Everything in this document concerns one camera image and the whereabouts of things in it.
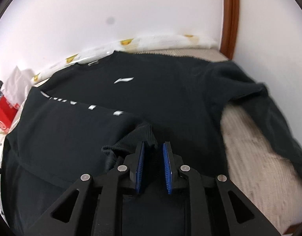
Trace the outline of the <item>red paper shopping bag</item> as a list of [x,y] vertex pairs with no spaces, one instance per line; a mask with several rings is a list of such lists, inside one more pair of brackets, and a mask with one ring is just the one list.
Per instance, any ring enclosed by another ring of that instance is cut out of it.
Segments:
[[13,106],[4,96],[0,98],[0,129],[8,133],[17,114],[19,105]]

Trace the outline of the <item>white Uniqlo plastic bag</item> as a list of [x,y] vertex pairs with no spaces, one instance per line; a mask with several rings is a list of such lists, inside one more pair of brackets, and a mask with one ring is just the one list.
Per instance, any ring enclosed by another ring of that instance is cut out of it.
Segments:
[[31,79],[33,76],[34,73],[31,69],[21,71],[18,67],[15,67],[3,83],[1,92],[15,109],[18,110],[26,99],[32,87]]

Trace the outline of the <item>brown wooden door frame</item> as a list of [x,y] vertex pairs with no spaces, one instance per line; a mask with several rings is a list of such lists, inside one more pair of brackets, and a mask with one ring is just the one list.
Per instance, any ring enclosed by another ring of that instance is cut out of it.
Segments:
[[223,0],[220,53],[232,60],[239,27],[240,0]]

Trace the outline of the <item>rolled duck pattern mat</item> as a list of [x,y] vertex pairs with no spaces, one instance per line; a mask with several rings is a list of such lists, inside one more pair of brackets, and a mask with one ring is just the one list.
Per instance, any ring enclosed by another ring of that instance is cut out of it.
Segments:
[[122,41],[113,41],[72,55],[33,76],[30,81],[33,86],[37,85],[50,78],[57,71],[69,67],[70,65],[100,60],[111,55],[115,51],[139,53],[153,50],[217,49],[218,47],[219,44],[217,41],[204,35],[155,35],[134,37]]

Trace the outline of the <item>striped quilted mattress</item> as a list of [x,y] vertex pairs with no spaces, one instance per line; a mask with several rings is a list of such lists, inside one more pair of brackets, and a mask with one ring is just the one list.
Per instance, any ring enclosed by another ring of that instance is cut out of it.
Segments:
[[262,83],[230,60],[137,53],[145,105],[159,144],[199,173],[226,175],[278,233],[302,205],[302,148]]

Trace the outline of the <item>black sweatshirt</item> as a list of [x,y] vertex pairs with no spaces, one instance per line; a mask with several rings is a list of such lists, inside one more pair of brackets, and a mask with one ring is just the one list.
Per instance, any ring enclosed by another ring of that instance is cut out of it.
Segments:
[[[0,192],[14,235],[276,235],[229,178],[187,164],[183,187],[168,194],[139,67],[114,52],[71,65],[31,88],[4,142]],[[129,155],[144,142],[140,192]]]

